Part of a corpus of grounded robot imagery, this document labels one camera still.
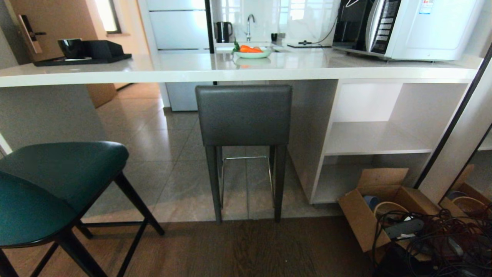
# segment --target faucet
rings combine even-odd
[[[251,41],[251,31],[249,30],[249,19],[252,18],[253,19],[253,23],[256,23],[255,19],[254,19],[254,15],[253,14],[250,14],[248,17],[247,17],[247,33],[246,33],[246,41]]]

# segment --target gray bar stool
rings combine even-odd
[[[275,170],[272,195],[275,221],[280,222],[292,88],[288,85],[197,86],[196,99],[217,223],[222,222],[223,167],[231,159],[222,159],[222,146],[247,145],[270,146],[270,157],[260,158],[268,159],[271,183],[271,172]],[[219,177],[222,177],[222,198]]]

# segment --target cardboard box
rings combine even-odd
[[[474,167],[475,167],[474,165],[467,165],[466,168],[461,173],[461,175],[456,180],[456,182],[453,184],[453,186],[451,186],[450,191],[456,190],[456,191],[464,192],[469,197],[475,198],[478,201],[480,201],[483,204],[485,204],[486,206],[488,206],[488,205],[490,205],[490,203],[492,203],[490,201],[490,199],[488,199],[483,194],[481,194],[476,189],[474,189],[473,187],[471,187],[469,184],[466,183],[466,179],[468,178],[468,176],[470,175],[470,173],[473,172]],[[466,213],[464,213],[458,206],[456,206],[447,197],[444,197],[441,200],[441,202],[439,203],[439,205],[442,208],[448,209],[451,212],[451,215],[452,216],[456,216],[456,217],[459,217],[459,216],[467,216]],[[464,219],[463,221],[465,221],[466,223],[468,223],[468,222],[470,222],[470,223],[474,222],[473,220],[467,220],[467,219]]]
[[[422,192],[401,185],[407,172],[408,169],[365,169],[357,188],[339,199],[338,203],[363,252],[372,250],[377,224],[377,219],[363,196],[377,196],[381,201],[395,202],[411,212],[439,213],[440,208]],[[391,242],[390,238],[383,231],[376,241],[376,247],[384,246],[389,242]]]

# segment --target teal bar stool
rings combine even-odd
[[[58,246],[91,277],[105,277],[72,232],[140,225],[118,276],[123,276],[145,226],[164,230],[123,175],[128,151],[116,142],[65,142],[23,147],[0,160],[0,276],[17,277],[3,248],[54,242],[31,276],[37,276]],[[81,218],[114,181],[144,216],[143,221],[82,223]]]

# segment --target tile floor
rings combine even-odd
[[[133,84],[97,109],[108,140],[127,146],[126,176],[159,222],[214,220],[205,150],[196,112],[163,112],[157,84]],[[224,156],[268,153],[267,147],[225,147]],[[273,218],[263,160],[227,163],[224,220]],[[340,215],[336,205],[311,206],[287,161],[282,217]],[[140,220],[115,184],[84,221]]]

